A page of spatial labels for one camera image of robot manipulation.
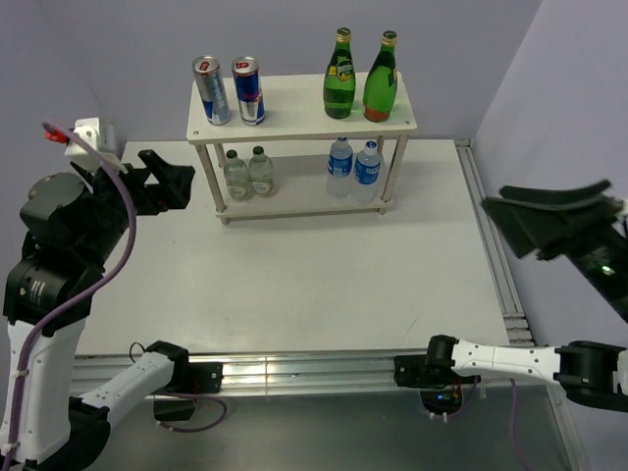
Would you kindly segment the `silver energy drink can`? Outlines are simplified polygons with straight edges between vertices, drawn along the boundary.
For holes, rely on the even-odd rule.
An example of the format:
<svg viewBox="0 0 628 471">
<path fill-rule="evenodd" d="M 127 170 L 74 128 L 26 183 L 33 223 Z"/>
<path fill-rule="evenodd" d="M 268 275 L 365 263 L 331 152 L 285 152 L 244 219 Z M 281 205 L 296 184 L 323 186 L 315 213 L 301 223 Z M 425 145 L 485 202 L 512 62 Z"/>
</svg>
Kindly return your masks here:
<svg viewBox="0 0 628 471">
<path fill-rule="evenodd" d="M 257 61 L 250 56 L 235 58 L 232 73 L 242 121 L 250 126 L 261 124 L 265 118 L 265 107 Z"/>
<path fill-rule="evenodd" d="M 200 56 L 191 67 L 208 122 L 214 126 L 226 124 L 231 111 L 220 62 L 211 56 Z"/>
</svg>

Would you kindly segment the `water bottle blue cap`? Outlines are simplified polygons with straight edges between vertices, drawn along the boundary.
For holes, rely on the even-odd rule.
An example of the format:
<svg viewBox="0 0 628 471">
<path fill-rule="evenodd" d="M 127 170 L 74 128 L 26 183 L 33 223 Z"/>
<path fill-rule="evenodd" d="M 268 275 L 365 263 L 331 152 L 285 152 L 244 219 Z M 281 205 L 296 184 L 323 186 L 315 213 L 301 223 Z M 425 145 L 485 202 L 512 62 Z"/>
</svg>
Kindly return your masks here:
<svg viewBox="0 0 628 471">
<path fill-rule="evenodd" d="M 354 162 L 354 182 L 350 194 L 357 203 L 368 204 L 375 198 L 382 162 L 377 142 L 367 141 Z"/>
<path fill-rule="evenodd" d="M 328 158 L 326 189 L 330 196 L 342 199 L 350 191 L 353 150 L 346 137 L 338 137 L 332 144 Z"/>
</svg>

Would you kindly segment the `water bottle blue cap front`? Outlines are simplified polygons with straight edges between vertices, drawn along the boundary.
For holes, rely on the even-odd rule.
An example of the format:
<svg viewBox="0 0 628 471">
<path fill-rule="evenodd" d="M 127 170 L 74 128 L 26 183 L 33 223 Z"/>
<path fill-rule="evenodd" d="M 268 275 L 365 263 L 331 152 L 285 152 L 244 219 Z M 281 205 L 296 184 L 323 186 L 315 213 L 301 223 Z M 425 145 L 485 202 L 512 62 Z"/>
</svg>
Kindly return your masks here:
<svg viewBox="0 0 628 471">
<path fill-rule="evenodd" d="M 338 137 L 332 144 L 328 158 L 326 189 L 330 196 L 342 199 L 350 191 L 353 150 L 346 137 Z"/>
</svg>

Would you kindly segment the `green glass bottle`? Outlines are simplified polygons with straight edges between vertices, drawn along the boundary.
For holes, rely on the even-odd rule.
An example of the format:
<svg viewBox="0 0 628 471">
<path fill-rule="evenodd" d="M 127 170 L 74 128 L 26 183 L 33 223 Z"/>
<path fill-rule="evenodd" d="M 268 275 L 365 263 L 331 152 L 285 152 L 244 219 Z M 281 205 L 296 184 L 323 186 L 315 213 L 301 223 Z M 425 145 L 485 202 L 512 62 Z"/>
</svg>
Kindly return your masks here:
<svg viewBox="0 0 628 471">
<path fill-rule="evenodd" d="M 354 65 L 350 49 L 351 31 L 340 27 L 336 32 L 336 44 L 328 64 L 323 100 L 326 114 L 333 119 L 344 119 L 351 114 L 356 89 Z"/>
<path fill-rule="evenodd" d="M 386 30 L 382 35 L 380 51 L 369 71 L 364 85 L 364 116 L 372 122 L 387 120 L 392 112 L 397 92 L 397 71 L 394 49 L 397 34 Z"/>
</svg>

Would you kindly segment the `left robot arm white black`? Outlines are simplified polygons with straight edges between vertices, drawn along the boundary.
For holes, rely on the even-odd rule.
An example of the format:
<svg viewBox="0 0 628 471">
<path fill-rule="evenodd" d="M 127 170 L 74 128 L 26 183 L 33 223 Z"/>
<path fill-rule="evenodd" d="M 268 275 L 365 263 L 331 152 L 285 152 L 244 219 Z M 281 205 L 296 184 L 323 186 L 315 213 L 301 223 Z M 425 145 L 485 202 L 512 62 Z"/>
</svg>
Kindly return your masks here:
<svg viewBox="0 0 628 471">
<path fill-rule="evenodd" d="M 190 383 L 188 351 L 158 340 L 105 385 L 70 393 L 93 289 L 111 278 L 105 262 L 131 238 L 131 219 L 183 210 L 191 198 L 192 167 L 169 164 L 151 149 L 139 157 L 142 167 L 125 165 L 118 183 L 81 168 L 43 178 L 21 209 L 26 237 L 3 307 L 11 346 L 3 469 L 84 469 L 145 397 Z"/>
</svg>

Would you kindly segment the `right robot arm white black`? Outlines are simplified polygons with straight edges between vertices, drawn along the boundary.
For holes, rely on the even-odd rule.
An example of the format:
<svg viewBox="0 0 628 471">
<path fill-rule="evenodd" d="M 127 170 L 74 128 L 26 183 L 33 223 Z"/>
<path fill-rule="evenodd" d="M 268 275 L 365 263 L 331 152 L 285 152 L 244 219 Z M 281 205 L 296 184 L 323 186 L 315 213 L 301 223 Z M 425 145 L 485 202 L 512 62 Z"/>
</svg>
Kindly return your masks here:
<svg viewBox="0 0 628 471">
<path fill-rule="evenodd" d="M 518 258 L 541 261 L 566 257 L 621 319 L 627 317 L 627 202 L 606 195 L 608 180 L 549 190 L 506 185 L 482 207 Z M 559 385 L 583 406 L 627 409 L 627 350 L 578 340 L 564 346 L 517 348 L 485 345 L 439 335 L 430 339 L 427 376 L 443 383 L 451 376 L 530 378 Z"/>
</svg>

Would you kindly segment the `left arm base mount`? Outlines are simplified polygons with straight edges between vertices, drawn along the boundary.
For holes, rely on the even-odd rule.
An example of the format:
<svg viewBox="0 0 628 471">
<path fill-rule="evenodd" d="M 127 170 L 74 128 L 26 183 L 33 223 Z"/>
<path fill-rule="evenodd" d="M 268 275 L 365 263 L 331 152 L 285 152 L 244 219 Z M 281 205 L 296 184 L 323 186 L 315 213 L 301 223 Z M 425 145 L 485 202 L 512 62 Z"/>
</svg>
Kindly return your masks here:
<svg viewBox="0 0 628 471">
<path fill-rule="evenodd" d="M 165 393 L 213 394 L 218 393 L 223 379 L 223 364 L 220 362 L 192 362 L 182 380 L 170 383 L 158 391 Z M 156 398 L 153 400 L 153 417 L 161 422 L 188 421 L 200 406 L 197 398 Z"/>
</svg>

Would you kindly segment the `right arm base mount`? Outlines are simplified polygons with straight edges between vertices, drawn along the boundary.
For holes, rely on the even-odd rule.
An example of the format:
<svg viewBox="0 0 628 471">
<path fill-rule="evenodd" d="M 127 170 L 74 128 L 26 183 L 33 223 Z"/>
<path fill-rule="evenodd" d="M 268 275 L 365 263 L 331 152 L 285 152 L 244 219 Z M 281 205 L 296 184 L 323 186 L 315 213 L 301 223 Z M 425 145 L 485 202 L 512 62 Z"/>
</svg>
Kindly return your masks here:
<svg viewBox="0 0 628 471">
<path fill-rule="evenodd" d="M 393 380 L 399 388 L 418 392 L 422 413 L 431 421 L 447 423 L 464 410 L 481 385 L 481 377 L 428 367 L 426 358 L 426 354 L 395 356 Z"/>
</svg>

